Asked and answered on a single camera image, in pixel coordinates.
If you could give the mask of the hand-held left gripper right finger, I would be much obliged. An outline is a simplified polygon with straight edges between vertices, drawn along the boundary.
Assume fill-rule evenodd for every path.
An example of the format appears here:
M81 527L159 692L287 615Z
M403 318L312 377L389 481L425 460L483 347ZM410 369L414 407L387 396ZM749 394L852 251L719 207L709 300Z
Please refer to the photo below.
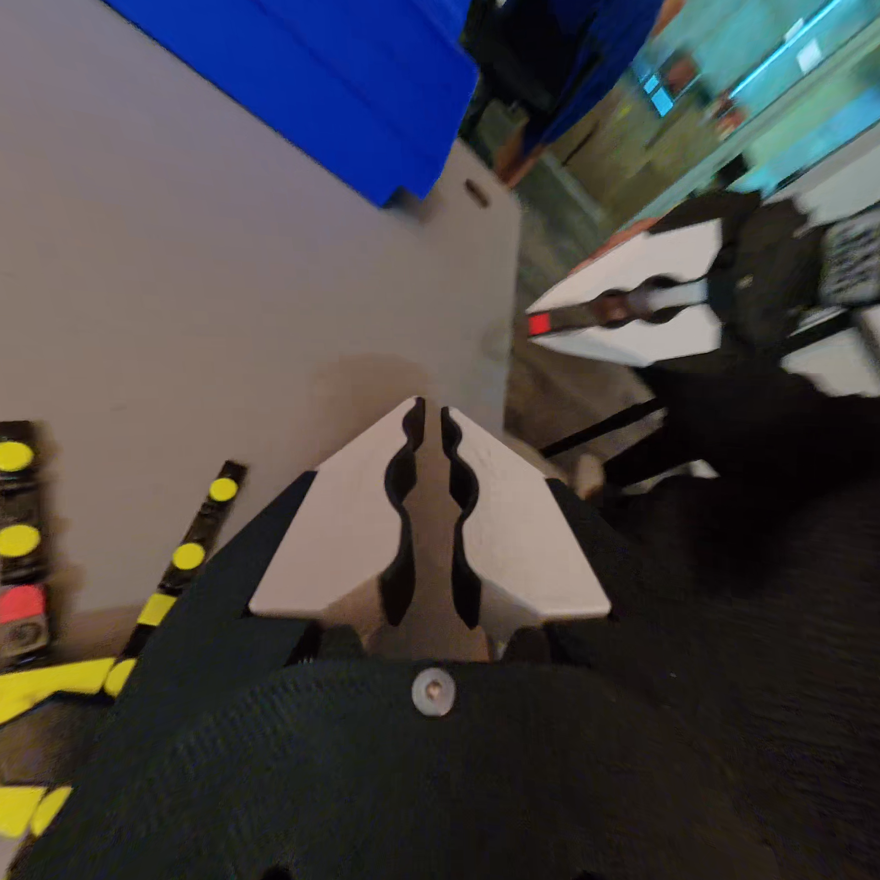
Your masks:
M441 410L454 526L457 615L493 642L545 624L600 620L606 595L555 489L564 484L454 407Z

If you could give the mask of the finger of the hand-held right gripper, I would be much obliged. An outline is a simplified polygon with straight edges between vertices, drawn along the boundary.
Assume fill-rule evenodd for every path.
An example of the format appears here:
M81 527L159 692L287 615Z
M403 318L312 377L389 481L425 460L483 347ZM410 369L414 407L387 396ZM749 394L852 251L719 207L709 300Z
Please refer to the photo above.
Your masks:
M641 232L572 272L536 300L531 312L587 303L604 292L630 292L654 277L697 281L710 270L721 244L722 221L717 218L665 232Z
M660 323L639 317L608 323L618 311L613 302L546 311L553 316L554 331L528 339L558 354L630 367L707 354L721 343L720 321L704 304L672 309L672 316Z

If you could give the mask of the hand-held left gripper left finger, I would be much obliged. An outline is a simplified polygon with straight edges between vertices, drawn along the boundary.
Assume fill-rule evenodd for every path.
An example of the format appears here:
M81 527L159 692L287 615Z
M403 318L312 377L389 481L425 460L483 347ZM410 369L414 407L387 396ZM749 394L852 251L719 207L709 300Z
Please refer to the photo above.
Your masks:
M403 400L318 466L251 613L349 626L360 636L403 621L415 591L405 501L417 481L425 410L422 397Z

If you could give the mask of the black yellow lego spider model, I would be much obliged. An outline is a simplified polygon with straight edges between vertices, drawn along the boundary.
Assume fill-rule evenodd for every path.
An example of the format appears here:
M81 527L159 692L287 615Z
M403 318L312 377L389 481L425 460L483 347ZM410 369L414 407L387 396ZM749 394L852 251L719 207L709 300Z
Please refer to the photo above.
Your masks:
M57 698L115 700L153 631L201 573L248 478L248 466L227 460L211 481L159 585L139 612L116 656L35 668L51 642L50 536L45 516L43 450L35 423L2 423L2 728Z

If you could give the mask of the person's black sweater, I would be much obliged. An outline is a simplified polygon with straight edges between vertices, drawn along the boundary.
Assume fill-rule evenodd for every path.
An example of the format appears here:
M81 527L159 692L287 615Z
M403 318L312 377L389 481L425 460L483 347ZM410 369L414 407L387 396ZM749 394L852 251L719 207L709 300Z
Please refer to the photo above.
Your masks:
M725 752L786 878L878 878L878 398L698 384L666 478L610 519L644 564L586 637L595 671Z

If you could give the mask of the blue plastic bin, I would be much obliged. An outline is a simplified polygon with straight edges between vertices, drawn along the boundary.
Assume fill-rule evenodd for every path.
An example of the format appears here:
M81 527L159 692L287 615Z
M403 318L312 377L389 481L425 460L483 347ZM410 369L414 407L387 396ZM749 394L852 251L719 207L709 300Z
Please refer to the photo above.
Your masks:
M468 2L105 5L377 207L428 196L477 84Z

